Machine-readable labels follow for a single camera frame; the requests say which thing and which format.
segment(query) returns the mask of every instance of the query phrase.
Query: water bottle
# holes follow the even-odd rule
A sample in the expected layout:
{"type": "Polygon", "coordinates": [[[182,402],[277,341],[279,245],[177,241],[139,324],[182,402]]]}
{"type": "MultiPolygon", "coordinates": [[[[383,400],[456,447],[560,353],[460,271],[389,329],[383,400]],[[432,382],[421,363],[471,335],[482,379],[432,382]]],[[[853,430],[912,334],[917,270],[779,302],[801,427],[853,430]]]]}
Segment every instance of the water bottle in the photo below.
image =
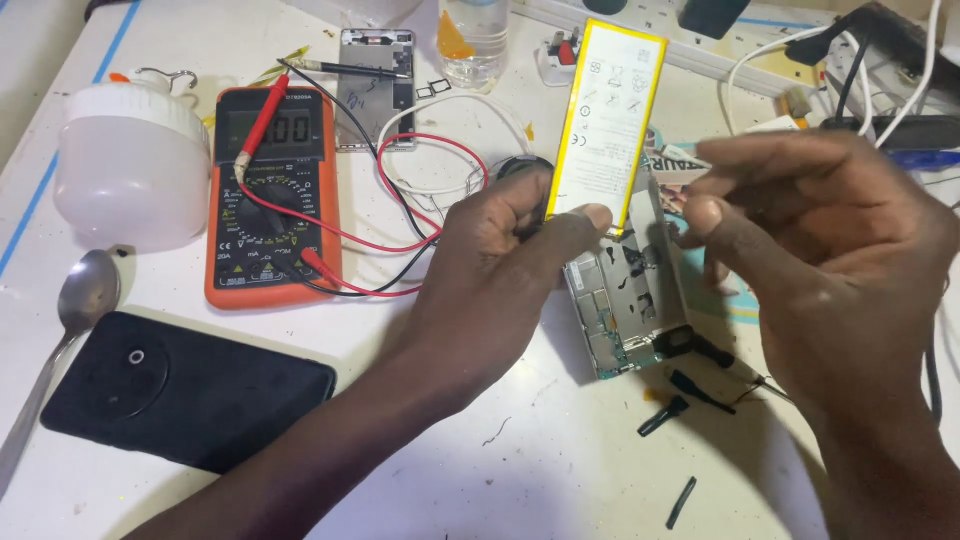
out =
{"type": "Polygon", "coordinates": [[[503,73],[511,2],[440,0],[437,49],[454,86],[492,87],[503,73]]]}

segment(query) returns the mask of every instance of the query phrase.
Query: table surface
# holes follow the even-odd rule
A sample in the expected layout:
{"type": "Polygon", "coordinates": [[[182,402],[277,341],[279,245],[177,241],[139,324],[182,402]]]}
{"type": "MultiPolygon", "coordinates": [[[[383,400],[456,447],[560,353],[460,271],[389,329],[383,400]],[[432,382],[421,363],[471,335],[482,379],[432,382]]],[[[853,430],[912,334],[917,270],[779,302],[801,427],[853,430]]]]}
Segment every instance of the table surface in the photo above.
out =
{"type": "MultiPolygon", "coordinates": [[[[418,86],[440,78],[431,38],[436,14],[429,3],[404,26],[419,36],[418,86]]],[[[274,58],[303,45],[313,46],[311,58],[336,61],[339,39],[324,30],[338,36],[341,29],[278,0],[153,0],[96,12],[0,177],[0,433],[12,426],[60,338],[57,296],[70,266],[87,250],[108,247],[75,237],[52,204],[48,184],[64,94],[89,86],[107,70],[190,69],[200,84],[184,99],[205,116],[223,89],[249,82],[274,58]]],[[[569,89],[543,86],[533,51],[555,31],[512,15],[509,69],[492,93],[533,122],[535,150],[549,160],[557,154],[569,89]]],[[[717,88],[711,79],[665,66],[654,125],[671,141],[725,135],[717,88]]],[[[775,117],[769,100],[740,90],[734,109],[743,125],[775,117]]],[[[464,141],[487,163],[519,152],[497,116],[474,100],[424,110],[418,125],[464,141]]],[[[428,145],[390,161],[399,178],[428,186],[460,182],[470,172],[460,158],[428,145]]],[[[394,245],[413,239],[378,186],[369,156],[339,155],[337,166],[347,231],[394,245]]],[[[952,204],[960,199],[958,187],[945,182],[931,189],[952,204]]],[[[204,300],[204,249],[198,237],[177,251],[117,259],[124,280],[121,308],[327,363],[340,374],[341,389],[369,365],[414,301],[334,300],[222,312],[204,300]]],[[[370,284],[393,275],[405,259],[352,247],[345,255],[346,277],[370,284]]],[[[422,261],[410,279],[421,277],[427,265],[422,261]]],[[[956,268],[953,279],[960,281],[956,268]]],[[[960,457],[960,423],[952,420],[960,410],[960,367],[951,352],[958,342],[949,321],[957,294],[956,287],[948,292],[938,321],[943,434],[954,458],[960,457]]],[[[732,332],[738,353],[765,370],[756,326],[696,313],[691,318],[708,336],[732,332]]],[[[700,358],[674,362],[723,397],[742,388],[700,358]]],[[[66,367],[59,367],[57,380],[66,367]]],[[[770,396],[741,407],[735,417],[695,405],[641,439],[637,427],[660,408],[645,402],[643,391],[665,387],[661,372],[662,366],[593,380],[573,306],[558,291],[523,359],[503,380],[391,457],[311,537],[665,537],[670,509],[695,476],[697,488],[672,533],[678,537],[826,538],[826,475],[797,410],[770,396]],[[380,519],[364,519],[371,512],[380,519]]],[[[119,538],[213,480],[157,457],[38,427],[0,503],[0,537],[119,538]]]]}

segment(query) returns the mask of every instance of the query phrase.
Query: power strip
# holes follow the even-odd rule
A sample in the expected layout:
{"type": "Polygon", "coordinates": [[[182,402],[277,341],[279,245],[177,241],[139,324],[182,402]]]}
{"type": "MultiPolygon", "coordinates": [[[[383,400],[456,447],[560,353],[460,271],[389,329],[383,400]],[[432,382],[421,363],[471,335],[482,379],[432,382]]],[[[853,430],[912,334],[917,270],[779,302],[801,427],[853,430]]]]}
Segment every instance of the power strip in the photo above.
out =
{"type": "MultiPolygon", "coordinates": [[[[616,15],[588,10],[583,0],[514,0],[513,11],[572,31],[588,18],[670,40],[666,62],[725,81],[733,65],[758,47],[800,30],[827,26],[836,13],[750,6],[720,40],[684,30],[677,15],[684,0],[629,0],[616,15]]],[[[779,97],[795,86],[811,90],[822,85],[823,65],[809,67],[789,60],[782,52],[751,61],[740,69],[736,84],[758,94],[779,97]]]]}

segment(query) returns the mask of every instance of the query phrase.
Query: forearm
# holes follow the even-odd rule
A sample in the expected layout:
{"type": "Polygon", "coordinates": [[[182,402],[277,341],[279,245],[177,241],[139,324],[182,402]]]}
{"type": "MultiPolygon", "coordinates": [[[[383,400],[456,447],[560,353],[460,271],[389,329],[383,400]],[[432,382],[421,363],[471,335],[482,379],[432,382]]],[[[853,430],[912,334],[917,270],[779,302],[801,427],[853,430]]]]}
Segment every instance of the forearm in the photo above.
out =
{"type": "Polygon", "coordinates": [[[273,445],[127,538],[304,537],[384,460],[438,418],[389,374],[368,374],[273,445]]]}
{"type": "Polygon", "coordinates": [[[882,425],[814,429],[851,538],[960,538],[960,471],[922,399],[882,425]]]}

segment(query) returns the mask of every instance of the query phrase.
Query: hand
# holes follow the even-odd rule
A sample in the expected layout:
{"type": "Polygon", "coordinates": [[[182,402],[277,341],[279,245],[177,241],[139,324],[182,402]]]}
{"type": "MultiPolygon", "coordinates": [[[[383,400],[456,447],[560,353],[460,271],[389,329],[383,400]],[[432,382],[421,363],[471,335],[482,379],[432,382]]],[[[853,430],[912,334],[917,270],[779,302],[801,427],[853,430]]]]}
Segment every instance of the hand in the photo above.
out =
{"type": "Polygon", "coordinates": [[[814,429],[928,418],[921,365],[957,253],[952,212],[849,134],[697,151],[714,167],[689,189],[685,247],[706,245],[708,281],[729,267],[756,292],[770,372],[814,429]]]}
{"type": "Polygon", "coordinates": [[[531,167],[454,205],[396,349],[365,380],[403,378],[411,399],[445,417],[503,377],[530,344],[564,264],[595,249],[613,220],[587,205],[531,236],[552,176],[531,167]]]}

